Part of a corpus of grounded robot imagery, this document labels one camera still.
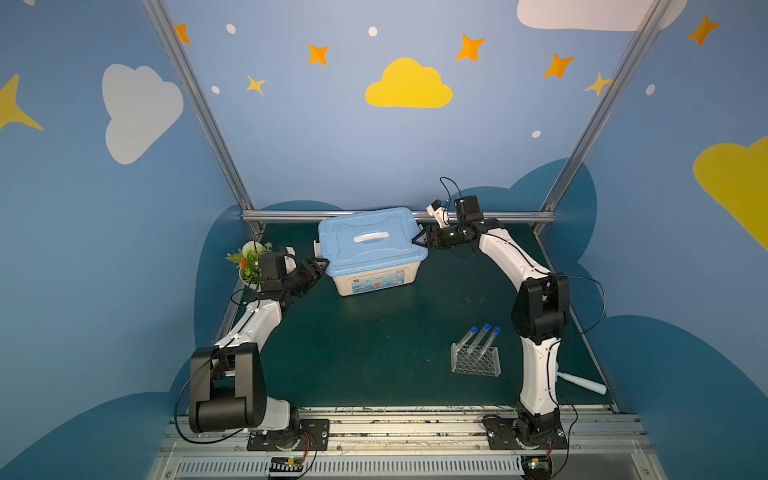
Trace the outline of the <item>light blue plastic lid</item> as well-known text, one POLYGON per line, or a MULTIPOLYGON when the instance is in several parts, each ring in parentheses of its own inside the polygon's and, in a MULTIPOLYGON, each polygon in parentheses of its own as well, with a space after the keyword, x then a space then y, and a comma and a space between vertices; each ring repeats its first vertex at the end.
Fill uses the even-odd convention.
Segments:
POLYGON ((428 250, 412 242, 421 232, 405 207, 338 216, 321 221, 318 236, 327 274, 348 276, 421 262, 428 250))

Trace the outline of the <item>test tube blue cap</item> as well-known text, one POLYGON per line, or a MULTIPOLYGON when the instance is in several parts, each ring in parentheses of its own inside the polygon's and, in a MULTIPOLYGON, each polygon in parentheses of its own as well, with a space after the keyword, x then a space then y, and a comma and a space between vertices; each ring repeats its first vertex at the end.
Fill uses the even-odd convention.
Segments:
POLYGON ((496 326, 493 328, 486 342, 484 343, 483 348, 480 350, 480 353, 479 353, 480 358, 484 357, 488 353, 488 351, 491 349, 495 339, 498 337, 500 332, 501 332, 501 328, 499 326, 496 326))
POLYGON ((467 348, 467 353, 471 355, 478 347, 481 340, 488 334, 488 332, 491 329, 491 325, 489 323, 486 323, 476 334, 472 342, 469 344, 469 347, 467 348))
POLYGON ((478 331, 479 329, 477 326, 471 327, 470 330, 461 338, 461 340, 453 345, 453 351, 456 354, 459 354, 461 351, 469 354, 471 349, 468 347, 468 343, 478 333, 478 331))

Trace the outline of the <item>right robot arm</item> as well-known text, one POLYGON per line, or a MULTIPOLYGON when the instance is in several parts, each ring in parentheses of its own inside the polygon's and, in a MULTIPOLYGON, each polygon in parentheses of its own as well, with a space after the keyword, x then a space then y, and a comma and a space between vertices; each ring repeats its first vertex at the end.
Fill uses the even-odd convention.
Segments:
POLYGON ((457 199, 455 207, 457 222, 451 224, 441 201, 429 204, 426 212, 436 224, 412 242, 433 249, 477 242, 512 282, 517 295, 511 321, 523 347, 521 413, 533 420, 557 419, 555 362, 567 324, 569 280, 537 262, 497 219, 485 217, 475 196, 457 199))

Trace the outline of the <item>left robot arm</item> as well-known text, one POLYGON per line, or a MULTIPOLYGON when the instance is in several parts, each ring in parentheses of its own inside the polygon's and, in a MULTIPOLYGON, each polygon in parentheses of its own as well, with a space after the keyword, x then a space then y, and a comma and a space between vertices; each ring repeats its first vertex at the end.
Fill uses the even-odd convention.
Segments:
POLYGON ((261 281, 240 320, 214 345, 197 349, 191 357, 185 388, 193 432, 299 431, 297 408, 267 394, 261 351, 292 302, 315 286, 328 265, 327 259, 316 256, 298 261, 291 248, 259 259, 261 281))

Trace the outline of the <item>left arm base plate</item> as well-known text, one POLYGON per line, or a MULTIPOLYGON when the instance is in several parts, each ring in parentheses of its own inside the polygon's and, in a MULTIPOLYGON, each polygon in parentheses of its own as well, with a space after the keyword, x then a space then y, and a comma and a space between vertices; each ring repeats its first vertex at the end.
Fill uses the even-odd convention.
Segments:
POLYGON ((248 451, 326 451, 330 439, 328 419, 300 419, 288 429, 251 432, 248 451))

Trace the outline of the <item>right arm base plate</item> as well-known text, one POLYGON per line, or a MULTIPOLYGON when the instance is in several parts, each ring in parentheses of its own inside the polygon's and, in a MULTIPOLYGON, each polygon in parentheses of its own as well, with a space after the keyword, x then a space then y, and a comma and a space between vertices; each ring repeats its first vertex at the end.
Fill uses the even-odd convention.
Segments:
POLYGON ((531 416, 525 412, 516 418, 485 415, 481 419, 491 450, 566 450, 566 431, 559 413, 531 416))

